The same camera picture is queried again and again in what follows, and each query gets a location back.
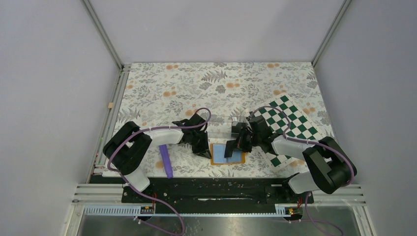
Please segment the black credit card stack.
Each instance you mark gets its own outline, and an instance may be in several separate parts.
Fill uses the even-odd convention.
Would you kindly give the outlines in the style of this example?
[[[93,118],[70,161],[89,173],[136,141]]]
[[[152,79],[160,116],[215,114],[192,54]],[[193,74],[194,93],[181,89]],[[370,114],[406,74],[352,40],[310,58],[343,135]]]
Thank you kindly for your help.
[[[238,121],[232,121],[231,125],[231,137],[237,138],[241,132],[246,127],[245,122],[238,122]]]

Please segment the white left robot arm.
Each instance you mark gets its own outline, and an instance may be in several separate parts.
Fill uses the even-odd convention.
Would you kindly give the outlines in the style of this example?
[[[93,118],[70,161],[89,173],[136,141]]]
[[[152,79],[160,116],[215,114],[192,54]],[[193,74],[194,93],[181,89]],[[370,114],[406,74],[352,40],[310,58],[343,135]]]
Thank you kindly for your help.
[[[189,144],[194,155],[211,159],[208,121],[209,118],[194,114],[190,119],[174,121],[172,125],[146,129],[129,121],[103,148],[103,154],[108,159],[108,169],[125,178],[140,202],[147,202],[153,190],[140,164],[148,149],[161,145]]]

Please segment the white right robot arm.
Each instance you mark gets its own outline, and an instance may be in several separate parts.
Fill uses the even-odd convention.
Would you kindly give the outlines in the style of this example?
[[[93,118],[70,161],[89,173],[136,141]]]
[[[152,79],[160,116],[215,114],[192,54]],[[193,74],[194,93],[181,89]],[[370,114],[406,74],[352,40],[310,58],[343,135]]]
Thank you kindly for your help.
[[[327,194],[349,185],[357,174],[356,167],[332,137],[302,140],[275,132],[262,117],[252,117],[232,127],[237,133],[226,142],[224,157],[234,151],[251,152],[260,147],[265,154],[285,155],[303,160],[308,171],[287,178],[282,189],[284,200],[293,203],[302,193],[321,190]]]

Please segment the clear acrylic card box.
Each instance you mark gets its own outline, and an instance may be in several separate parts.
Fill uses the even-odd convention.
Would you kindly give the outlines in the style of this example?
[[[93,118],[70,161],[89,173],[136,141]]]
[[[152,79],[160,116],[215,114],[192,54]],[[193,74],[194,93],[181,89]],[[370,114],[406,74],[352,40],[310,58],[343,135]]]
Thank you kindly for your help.
[[[236,139],[231,137],[232,121],[245,122],[246,124],[248,124],[248,121],[245,117],[232,115],[212,115],[207,127],[208,138],[225,140]]]

